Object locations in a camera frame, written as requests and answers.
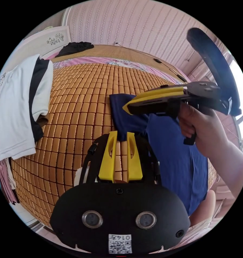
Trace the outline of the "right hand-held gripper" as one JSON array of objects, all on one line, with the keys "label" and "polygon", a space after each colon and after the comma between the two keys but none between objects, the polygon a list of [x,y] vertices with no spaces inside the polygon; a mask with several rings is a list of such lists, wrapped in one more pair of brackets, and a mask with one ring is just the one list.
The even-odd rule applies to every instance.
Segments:
[{"label": "right hand-held gripper", "polygon": [[142,92],[122,109],[130,115],[155,114],[175,119],[181,103],[186,103],[199,111],[209,108],[229,115],[232,111],[232,98],[212,82],[191,82],[184,85],[161,85]]}]

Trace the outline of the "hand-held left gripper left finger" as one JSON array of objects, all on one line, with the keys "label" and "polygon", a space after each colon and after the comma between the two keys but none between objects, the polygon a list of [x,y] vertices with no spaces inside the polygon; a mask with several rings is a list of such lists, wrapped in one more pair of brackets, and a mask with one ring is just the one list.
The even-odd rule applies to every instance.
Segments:
[{"label": "hand-held left gripper left finger", "polygon": [[98,177],[101,181],[114,183],[116,162],[117,131],[111,131],[104,148]]}]

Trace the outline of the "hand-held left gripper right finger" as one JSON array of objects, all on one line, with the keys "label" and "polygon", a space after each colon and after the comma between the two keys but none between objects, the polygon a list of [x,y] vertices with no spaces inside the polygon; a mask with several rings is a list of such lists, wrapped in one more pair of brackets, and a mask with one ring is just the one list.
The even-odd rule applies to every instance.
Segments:
[{"label": "hand-held left gripper right finger", "polygon": [[140,156],[132,132],[127,132],[127,180],[128,182],[142,180]]}]

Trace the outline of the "person's right hand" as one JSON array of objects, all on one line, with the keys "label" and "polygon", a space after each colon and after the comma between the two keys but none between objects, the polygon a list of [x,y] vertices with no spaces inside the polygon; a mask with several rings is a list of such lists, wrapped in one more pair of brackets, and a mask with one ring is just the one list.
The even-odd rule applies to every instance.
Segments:
[{"label": "person's right hand", "polygon": [[209,159],[219,156],[228,146],[228,138],[217,114],[212,109],[201,113],[194,107],[182,103],[178,114],[183,136],[196,133],[198,150]]}]

